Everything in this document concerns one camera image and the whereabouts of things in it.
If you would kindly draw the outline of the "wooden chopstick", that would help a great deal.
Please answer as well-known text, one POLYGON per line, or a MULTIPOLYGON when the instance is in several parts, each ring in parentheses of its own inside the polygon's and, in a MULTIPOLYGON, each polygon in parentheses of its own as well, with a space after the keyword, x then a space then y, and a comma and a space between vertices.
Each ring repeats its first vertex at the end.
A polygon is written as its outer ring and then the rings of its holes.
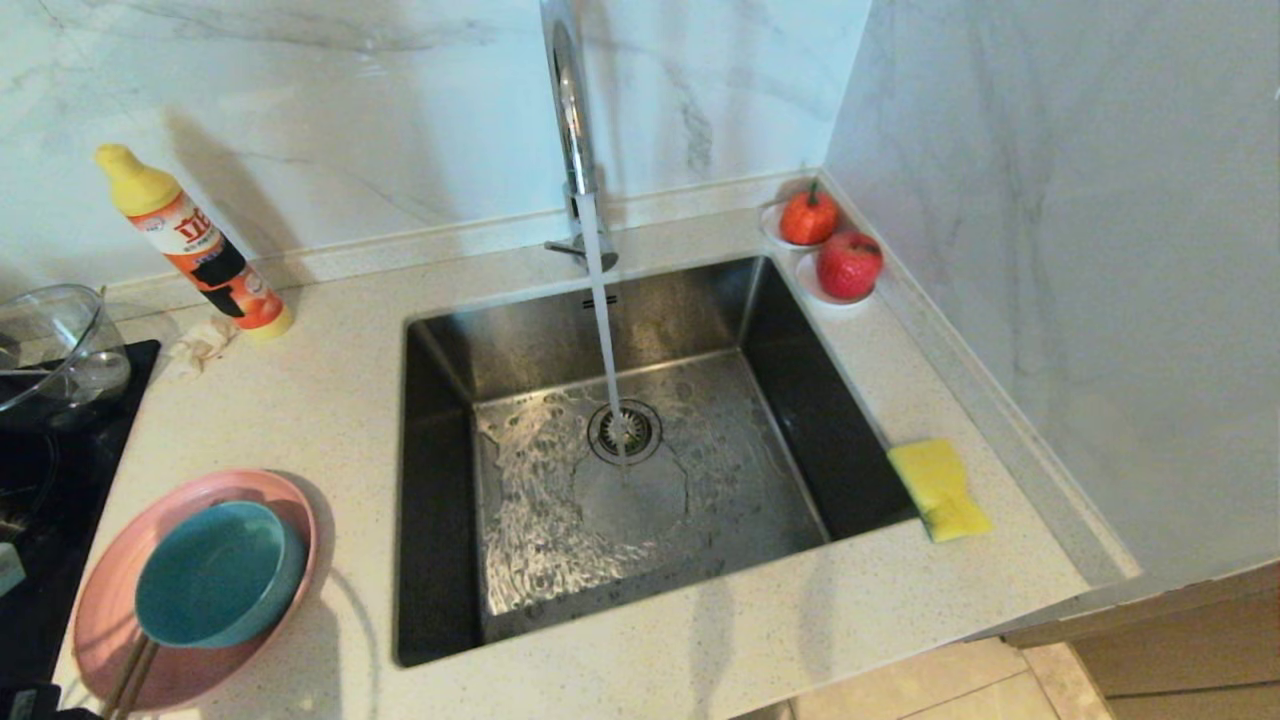
POLYGON ((151 641, 151 644, 148 647, 148 652, 145 655, 142 662, 138 666, 140 671, 134 676, 134 684, 132 685, 131 692, 128 693, 128 696, 125 697, 125 700, 122 702, 120 716, 116 717, 116 720, 128 720, 128 717, 134 711, 134 707, 136 707, 137 701, 138 701, 138 698, 141 696, 141 691, 143 689, 145 683, 146 683, 146 680, 148 678, 148 673, 150 673, 151 665, 154 664, 154 660, 155 660, 155 657, 157 655, 157 651, 159 651, 159 646, 154 641, 151 641))
POLYGON ((138 666, 148 652, 151 639, 141 632, 128 650, 125 660, 116 674, 115 682, 100 708, 101 720, 116 720, 120 716, 122 702, 134 684, 138 666))

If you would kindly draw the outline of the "yellow-capped orange dish soap bottle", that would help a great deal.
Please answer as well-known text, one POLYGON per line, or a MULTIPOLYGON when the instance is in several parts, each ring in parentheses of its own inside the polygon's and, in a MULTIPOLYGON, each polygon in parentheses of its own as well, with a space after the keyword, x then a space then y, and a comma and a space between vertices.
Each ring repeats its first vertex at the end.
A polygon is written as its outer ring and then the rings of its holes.
POLYGON ((93 160, 115 209, 221 315, 255 338, 288 332, 293 316, 283 297, 175 177, 119 143, 99 146, 93 160))

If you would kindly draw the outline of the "chrome kitchen faucet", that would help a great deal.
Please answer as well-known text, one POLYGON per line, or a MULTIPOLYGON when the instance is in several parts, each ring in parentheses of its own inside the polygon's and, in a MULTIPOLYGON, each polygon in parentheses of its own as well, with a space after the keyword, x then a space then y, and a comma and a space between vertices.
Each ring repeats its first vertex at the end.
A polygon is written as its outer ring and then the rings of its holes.
POLYGON ((579 24, 571 0, 539 0, 541 28, 550 77, 550 96, 566 173, 564 209, 570 228, 566 241, 545 249, 568 254, 588 266, 581 210, 599 213, 599 174, 590 133, 588 85, 582 63, 579 24))

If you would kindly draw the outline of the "stainless steel sink basin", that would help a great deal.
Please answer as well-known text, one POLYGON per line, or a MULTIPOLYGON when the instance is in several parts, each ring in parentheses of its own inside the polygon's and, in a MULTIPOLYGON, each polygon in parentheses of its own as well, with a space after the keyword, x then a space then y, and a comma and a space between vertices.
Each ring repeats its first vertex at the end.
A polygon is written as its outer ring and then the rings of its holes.
POLYGON ((781 269, 749 256, 404 329, 396 661, 413 667, 914 519, 781 269), (634 398, 617 466, 591 415, 634 398))

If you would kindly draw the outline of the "yellow sponge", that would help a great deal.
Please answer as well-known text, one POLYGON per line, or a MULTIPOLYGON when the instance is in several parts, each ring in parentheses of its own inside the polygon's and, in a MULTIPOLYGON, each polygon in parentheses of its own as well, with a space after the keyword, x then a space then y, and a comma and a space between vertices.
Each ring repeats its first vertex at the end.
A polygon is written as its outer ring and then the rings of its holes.
POLYGON ((899 445, 887 456, 933 543, 993 530, 992 521, 970 493, 964 461, 950 441, 899 445))

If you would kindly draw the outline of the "pink plate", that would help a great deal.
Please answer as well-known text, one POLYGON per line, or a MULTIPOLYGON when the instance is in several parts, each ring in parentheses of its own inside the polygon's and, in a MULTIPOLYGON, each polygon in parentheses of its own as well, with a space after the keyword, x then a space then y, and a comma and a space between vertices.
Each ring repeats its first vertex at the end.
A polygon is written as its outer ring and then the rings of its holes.
POLYGON ((261 469, 220 470, 187 482, 156 500, 113 539, 82 587, 70 647, 88 692, 109 697, 141 634, 134 591, 150 553, 191 515, 219 503, 269 506, 300 534, 306 552, 300 587, 282 619, 253 639, 220 650, 160 648, 134 711, 166 714, 196 706, 256 662, 274 643, 308 592, 317 564, 317 527, 308 496, 293 482, 261 469))

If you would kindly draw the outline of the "teal bowl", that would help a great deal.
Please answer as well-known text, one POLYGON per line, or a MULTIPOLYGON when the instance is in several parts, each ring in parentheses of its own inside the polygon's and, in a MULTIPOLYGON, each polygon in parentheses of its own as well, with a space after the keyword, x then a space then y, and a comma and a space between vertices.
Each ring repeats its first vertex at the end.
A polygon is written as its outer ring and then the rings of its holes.
POLYGON ((305 566, 298 532, 269 506, 219 503, 187 518, 151 552, 134 615, 161 646, 242 644, 283 618, 305 566))

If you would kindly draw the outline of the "black induction cooktop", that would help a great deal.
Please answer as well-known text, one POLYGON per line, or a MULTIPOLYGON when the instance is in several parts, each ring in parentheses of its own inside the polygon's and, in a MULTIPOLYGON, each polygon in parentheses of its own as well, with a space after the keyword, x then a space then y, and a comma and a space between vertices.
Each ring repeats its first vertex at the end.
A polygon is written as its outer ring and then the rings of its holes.
POLYGON ((125 346, 124 395, 87 425, 54 434, 0 432, 0 544, 24 578, 0 596, 0 687, 47 683, 134 418, 161 351, 125 346))

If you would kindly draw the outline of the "clear glass bowl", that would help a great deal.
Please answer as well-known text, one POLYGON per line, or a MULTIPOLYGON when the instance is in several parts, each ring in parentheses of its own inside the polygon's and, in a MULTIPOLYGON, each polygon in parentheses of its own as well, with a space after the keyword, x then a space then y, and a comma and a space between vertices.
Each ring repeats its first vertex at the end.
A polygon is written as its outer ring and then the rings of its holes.
POLYGON ((104 404, 132 377, 105 297, 54 284, 0 301, 0 416, 36 416, 104 404))

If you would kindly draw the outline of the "crumpled white tissue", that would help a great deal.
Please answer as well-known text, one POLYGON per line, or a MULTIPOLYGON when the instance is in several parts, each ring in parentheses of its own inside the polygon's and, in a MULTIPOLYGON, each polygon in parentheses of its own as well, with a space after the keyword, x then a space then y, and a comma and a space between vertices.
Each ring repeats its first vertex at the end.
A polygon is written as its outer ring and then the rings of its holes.
POLYGON ((239 327, 224 316, 193 325, 168 350, 170 374, 180 379, 200 375, 205 364, 219 357, 239 333, 239 327))

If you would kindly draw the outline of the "round metal drain strainer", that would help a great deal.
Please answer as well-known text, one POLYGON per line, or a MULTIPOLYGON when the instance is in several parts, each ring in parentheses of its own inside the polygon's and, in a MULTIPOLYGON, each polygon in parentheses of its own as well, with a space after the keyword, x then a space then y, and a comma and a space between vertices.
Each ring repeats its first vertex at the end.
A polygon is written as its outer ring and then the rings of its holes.
POLYGON ((617 414, 609 404, 602 405, 588 424, 589 448, 617 466, 644 462, 660 441, 662 421, 655 409, 634 398, 622 398, 617 414))

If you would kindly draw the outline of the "small white dish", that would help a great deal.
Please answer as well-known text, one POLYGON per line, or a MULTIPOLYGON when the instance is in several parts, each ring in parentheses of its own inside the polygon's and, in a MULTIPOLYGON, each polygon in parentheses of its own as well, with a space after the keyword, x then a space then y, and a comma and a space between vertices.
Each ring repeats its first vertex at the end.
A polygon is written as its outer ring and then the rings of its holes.
POLYGON ((801 246, 795 246, 795 245, 791 245, 791 243, 787 243, 787 242, 782 241, 782 238, 780 237, 780 218, 782 215, 783 206, 785 206, 785 202, 776 202, 773 205, 769 205, 768 208, 765 208, 762 211, 762 214, 760 214, 760 228, 762 228, 762 232, 768 238, 773 240, 776 243, 778 243, 780 246, 782 246, 785 249, 790 249, 790 250, 794 250, 794 251, 817 250, 822 243, 817 245, 817 246, 801 247, 801 246))
POLYGON ((827 307, 854 307, 864 304, 869 300, 877 291, 877 286, 873 284, 870 291, 858 299, 841 299, 831 293, 827 293, 822 287, 818 275, 818 252, 812 252, 801 258, 795 268, 795 275, 800 287, 818 304, 827 307))

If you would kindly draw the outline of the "orange persimmon fruit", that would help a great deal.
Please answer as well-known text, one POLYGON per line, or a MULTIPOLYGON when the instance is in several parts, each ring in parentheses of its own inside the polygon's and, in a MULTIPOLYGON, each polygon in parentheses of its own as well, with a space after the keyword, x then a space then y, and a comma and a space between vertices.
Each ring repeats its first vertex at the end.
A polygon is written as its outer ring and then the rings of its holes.
POLYGON ((780 218, 783 242, 808 247, 824 243, 840 224, 837 202, 820 190, 817 179, 806 190, 790 197, 780 218))

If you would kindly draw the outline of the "red apple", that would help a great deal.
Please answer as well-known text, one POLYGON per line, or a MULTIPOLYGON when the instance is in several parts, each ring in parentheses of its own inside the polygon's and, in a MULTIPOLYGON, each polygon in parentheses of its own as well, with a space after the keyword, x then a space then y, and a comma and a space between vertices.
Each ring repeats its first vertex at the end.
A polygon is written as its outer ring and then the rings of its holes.
POLYGON ((883 252, 874 238, 859 231, 841 231, 818 252, 815 277, 832 299, 858 302, 873 293, 883 265, 883 252))

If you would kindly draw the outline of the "wooden cabinet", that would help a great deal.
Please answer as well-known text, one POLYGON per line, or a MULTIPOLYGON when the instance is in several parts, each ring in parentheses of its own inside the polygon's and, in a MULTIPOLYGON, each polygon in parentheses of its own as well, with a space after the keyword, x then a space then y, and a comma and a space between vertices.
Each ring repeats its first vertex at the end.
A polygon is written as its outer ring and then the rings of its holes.
POLYGON ((1064 651, 1115 720, 1280 720, 1280 560, 1001 638, 1064 651))

